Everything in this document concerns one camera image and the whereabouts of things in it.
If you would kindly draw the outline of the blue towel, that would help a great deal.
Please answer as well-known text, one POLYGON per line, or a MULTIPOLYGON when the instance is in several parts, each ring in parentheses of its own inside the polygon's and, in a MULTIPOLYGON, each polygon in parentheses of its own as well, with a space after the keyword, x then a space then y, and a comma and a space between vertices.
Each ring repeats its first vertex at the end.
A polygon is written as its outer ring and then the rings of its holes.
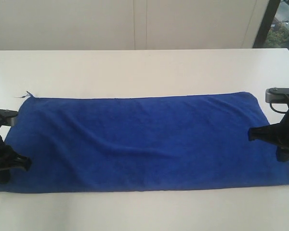
POLYGON ((29 157, 0 192, 209 190, 289 185, 289 161, 249 141, 267 125, 248 92, 131 99, 30 96, 6 143, 29 157))

